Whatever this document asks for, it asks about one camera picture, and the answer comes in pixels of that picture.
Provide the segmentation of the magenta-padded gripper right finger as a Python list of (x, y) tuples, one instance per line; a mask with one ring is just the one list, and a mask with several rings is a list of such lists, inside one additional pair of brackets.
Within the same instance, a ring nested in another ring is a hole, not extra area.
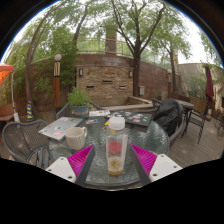
[(136, 145), (131, 145), (129, 153), (143, 186), (182, 169), (167, 155), (156, 155)]

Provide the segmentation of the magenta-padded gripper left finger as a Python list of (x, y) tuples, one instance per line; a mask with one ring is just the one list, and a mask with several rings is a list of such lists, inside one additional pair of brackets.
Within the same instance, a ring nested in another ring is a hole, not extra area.
[(47, 171), (83, 187), (94, 156), (94, 146), (90, 145), (68, 158), (59, 157)]

